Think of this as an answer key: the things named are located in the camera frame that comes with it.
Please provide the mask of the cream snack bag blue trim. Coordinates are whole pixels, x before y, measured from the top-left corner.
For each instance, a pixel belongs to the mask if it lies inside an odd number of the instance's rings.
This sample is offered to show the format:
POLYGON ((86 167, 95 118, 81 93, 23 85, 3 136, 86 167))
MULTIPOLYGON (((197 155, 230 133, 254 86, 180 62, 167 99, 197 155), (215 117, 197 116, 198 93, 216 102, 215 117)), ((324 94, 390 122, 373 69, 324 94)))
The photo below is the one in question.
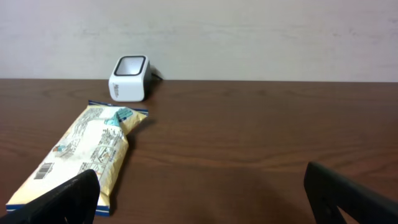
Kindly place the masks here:
POLYGON ((6 204, 11 213, 72 177, 92 169, 99 181, 96 215, 108 216, 110 195, 129 148, 127 135, 144 121, 144 109, 89 101, 44 160, 6 204))

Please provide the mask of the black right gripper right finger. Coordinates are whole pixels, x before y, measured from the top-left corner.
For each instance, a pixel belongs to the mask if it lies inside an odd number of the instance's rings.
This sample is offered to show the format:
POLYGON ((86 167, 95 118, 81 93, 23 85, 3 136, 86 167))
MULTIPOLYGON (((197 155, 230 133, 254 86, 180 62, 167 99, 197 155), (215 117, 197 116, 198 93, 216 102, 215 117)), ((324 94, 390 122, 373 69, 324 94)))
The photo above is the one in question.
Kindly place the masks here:
POLYGON ((317 223, 397 223, 397 203, 319 163, 309 162, 304 188, 317 223))

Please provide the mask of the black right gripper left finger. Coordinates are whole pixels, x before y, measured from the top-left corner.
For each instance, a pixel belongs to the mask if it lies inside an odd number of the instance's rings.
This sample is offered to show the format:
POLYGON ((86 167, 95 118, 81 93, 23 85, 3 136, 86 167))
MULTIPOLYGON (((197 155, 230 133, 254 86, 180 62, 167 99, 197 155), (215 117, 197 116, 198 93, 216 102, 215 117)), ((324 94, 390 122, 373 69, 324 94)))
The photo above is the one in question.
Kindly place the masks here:
POLYGON ((1 217, 1 224, 91 224, 99 194, 96 172, 89 169, 1 217))

